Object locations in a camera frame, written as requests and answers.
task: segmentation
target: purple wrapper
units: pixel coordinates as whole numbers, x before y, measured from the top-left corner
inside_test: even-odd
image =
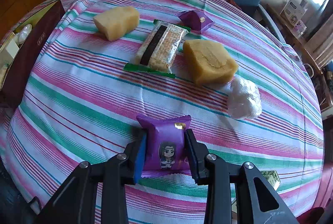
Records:
[[[191,32],[197,34],[203,33],[214,24],[214,21],[200,10],[181,12],[177,16],[183,22],[184,26],[190,27]]]
[[[189,169],[184,152],[184,131],[191,123],[190,115],[156,120],[138,114],[137,120],[142,128],[148,130],[143,177],[156,177]]]

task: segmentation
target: cartoon girl print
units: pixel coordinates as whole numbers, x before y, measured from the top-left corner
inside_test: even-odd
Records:
[[[176,144],[169,141],[161,142],[159,145],[159,158],[161,169],[171,169],[176,157]]]

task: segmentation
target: black stripe on wrapper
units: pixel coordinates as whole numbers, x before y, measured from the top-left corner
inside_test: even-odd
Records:
[[[140,64],[148,66],[150,57],[152,56],[157,44],[159,43],[159,40],[162,38],[162,36],[167,28],[168,27],[163,26],[163,25],[159,27],[159,29],[155,33],[154,37],[150,41],[149,45],[147,46],[144,54],[142,55]]]

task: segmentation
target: brown box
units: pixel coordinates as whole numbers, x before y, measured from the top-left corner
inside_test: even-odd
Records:
[[[14,31],[20,32],[25,25],[32,24],[32,31],[20,46],[4,76],[0,88],[0,107],[16,108],[21,103],[32,67],[46,40],[64,14],[61,1],[57,0],[40,9]]]

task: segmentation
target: striped tablecloth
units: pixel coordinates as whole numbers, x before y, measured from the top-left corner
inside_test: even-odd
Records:
[[[278,193],[292,212],[297,216],[312,207],[323,165],[322,121],[311,80],[290,46],[222,0],[62,3],[66,14],[31,72],[21,105],[14,114],[2,110],[1,158],[27,201],[38,196],[44,205],[79,162],[95,164],[123,152],[139,127],[136,114],[143,113],[190,114],[197,140],[210,152],[231,163],[251,161],[259,170],[277,170]],[[140,12],[139,26],[108,42],[92,17],[125,5]],[[258,118],[229,118],[230,84],[194,86],[181,47],[172,68],[175,79],[122,70],[154,19],[179,23],[176,14],[192,9],[204,10],[215,25],[186,39],[223,43],[239,64],[236,75],[259,87],[263,113]],[[185,174],[142,178],[126,187],[130,223],[203,223],[206,191]]]

